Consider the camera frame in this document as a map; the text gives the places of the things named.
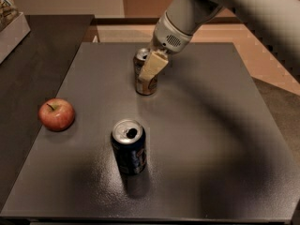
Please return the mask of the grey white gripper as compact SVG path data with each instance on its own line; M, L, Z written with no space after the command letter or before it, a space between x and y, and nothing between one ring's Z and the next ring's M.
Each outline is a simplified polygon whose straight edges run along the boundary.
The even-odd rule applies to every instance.
M193 35L175 24L165 12L158 20L150 42L151 51L142 66L139 79L150 82L168 63L166 53L180 53L191 41Z

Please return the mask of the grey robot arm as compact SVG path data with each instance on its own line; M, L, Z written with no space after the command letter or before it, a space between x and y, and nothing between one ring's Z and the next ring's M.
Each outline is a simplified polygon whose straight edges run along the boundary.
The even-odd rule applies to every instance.
M150 81L222 9L236 18L296 79L300 79L299 0L172 0L158 20L139 79Z

